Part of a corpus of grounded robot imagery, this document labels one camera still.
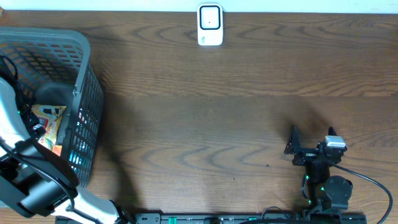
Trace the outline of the yellow snack bag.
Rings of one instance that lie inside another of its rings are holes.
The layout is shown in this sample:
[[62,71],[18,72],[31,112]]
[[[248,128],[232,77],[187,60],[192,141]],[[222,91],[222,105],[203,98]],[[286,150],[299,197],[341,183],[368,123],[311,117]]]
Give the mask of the yellow snack bag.
[[66,106],[51,105],[34,105],[32,107],[33,113],[39,119],[37,127],[45,129],[45,133],[40,135],[38,142],[50,151],[56,145],[58,130],[66,108]]

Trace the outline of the small orange packet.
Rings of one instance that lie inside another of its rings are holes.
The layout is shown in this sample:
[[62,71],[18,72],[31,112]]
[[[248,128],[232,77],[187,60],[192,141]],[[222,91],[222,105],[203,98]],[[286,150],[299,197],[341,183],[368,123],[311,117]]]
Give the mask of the small orange packet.
[[57,156],[61,156],[62,154],[62,145],[54,145],[52,148],[52,152]]

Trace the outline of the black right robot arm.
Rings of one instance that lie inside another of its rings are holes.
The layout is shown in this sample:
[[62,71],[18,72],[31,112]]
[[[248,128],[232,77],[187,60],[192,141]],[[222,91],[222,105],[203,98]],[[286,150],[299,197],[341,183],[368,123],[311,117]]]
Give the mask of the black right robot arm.
[[340,213],[348,209],[352,182],[342,176],[330,175],[330,167],[341,162],[346,151],[346,143],[332,127],[314,148],[302,147],[297,129],[292,128],[284,153],[293,155],[293,165],[305,168],[302,193],[309,200],[306,215]]

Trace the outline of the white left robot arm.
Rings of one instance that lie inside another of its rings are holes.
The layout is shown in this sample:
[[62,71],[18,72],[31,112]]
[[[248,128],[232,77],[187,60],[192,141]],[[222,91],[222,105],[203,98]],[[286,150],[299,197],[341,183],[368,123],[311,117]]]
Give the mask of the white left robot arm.
[[91,167],[96,134],[93,120],[70,118],[61,156],[29,134],[17,108],[14,88],[1,80],[1,201],[26,218],[49,215],[79,223],[134,223],[111,200],[93,195],[78,178]]

